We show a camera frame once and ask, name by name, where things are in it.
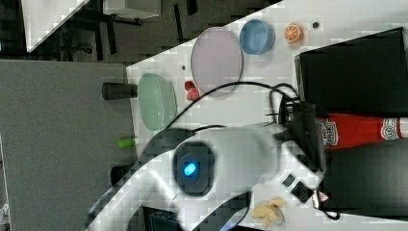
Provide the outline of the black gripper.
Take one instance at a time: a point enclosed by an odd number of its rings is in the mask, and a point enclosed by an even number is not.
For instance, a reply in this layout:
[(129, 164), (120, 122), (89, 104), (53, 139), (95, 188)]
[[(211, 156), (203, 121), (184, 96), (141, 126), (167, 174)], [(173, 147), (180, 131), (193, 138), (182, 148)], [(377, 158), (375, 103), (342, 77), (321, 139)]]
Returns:
[(309, 102), (282, 103), (279, 106), (278, 124), (284, 131), (278, 135), (280, 141), (294, 141), (304, 156), (295, 154), (312, 171), (326, 171), (326, 160), (318, 119), (318, 107)]

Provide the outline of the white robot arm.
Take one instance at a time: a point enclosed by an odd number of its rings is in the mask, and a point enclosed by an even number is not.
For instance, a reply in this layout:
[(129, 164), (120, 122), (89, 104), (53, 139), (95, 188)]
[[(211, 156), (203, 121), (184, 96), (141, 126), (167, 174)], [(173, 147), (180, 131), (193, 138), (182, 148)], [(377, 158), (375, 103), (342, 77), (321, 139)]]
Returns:
[(168, 128), (89, 212), (85, 231), (127, 231), (152, 193), (174, 209), (183, 231), (219, 231), (259, 200), (264, 185), (291, 205), (306, 203), (323, 180), (315, 105), (292, 105), (290, 121), (242, 127)]

